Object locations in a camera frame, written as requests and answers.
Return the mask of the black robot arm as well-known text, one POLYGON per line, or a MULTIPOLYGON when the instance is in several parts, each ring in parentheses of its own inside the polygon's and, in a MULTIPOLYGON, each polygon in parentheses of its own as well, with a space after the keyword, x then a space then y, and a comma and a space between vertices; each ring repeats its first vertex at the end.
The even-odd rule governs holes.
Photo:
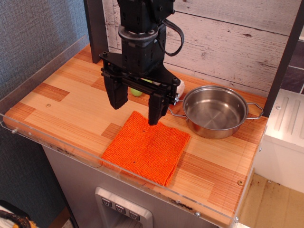
POLYGON ((165 55, 177 55, 181 48, 165 50, 166 29, 182 30, 167 18, 174 14, 172 0, 120 0, 118 35, 122 53, 103 52, 102 76, 111 106, 117 110, 128 101, 128 88, 150 96, 149 125, 166 115, 169 105, 178 101, 180 80, 163 65, 165 55))

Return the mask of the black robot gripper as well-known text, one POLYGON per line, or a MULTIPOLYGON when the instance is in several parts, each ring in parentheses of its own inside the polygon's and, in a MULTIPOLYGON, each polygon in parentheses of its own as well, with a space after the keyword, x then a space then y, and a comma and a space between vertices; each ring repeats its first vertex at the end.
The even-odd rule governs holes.
POLYGON ((142 33, 134 33, 119 26, 122 53, 104 51, 100 54, 110 105, 115 110, 121 108, 128 101, 129 87, 150 95, 149 125, 157 125, 166 115, 169 104, 174 105, 178 101, 177 87, 180 80, 164 67, 163 60, 165 55, 175 56, 181 49, 173 53, 165 50, 167 28, 181 33, 181 29, 173 23, 162 23, 142 33))

